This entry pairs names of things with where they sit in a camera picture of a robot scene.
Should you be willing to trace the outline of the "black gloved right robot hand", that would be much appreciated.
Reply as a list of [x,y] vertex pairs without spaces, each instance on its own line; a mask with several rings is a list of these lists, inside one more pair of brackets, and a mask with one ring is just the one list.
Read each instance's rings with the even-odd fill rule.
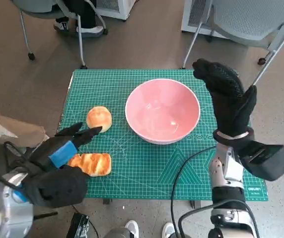
[[205,83],[211,95],[218,131],[231,137],[246,133],[257,102],[257,87],[244,90],[238,74],[218,62],[198,59],[192,67],[194,77]]

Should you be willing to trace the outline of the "black left robot hand, blue tape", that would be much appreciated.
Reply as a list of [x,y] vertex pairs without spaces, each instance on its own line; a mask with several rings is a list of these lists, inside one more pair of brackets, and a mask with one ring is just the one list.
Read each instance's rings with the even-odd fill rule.
[[43,142],[30,156],[29,161],[44,171],[59,169],[78,153],[80,146],[88,144],[102,127],[82,130],[78,122],[57,132]]

